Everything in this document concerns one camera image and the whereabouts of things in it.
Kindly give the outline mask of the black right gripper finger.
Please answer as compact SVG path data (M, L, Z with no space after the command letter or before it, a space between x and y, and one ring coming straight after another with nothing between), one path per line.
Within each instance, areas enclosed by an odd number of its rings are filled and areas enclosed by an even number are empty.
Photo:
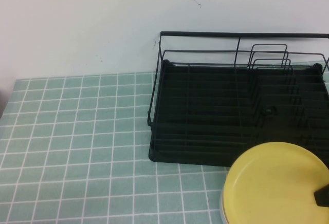
M329 207L329 184L314 191L314 199L319 207Z

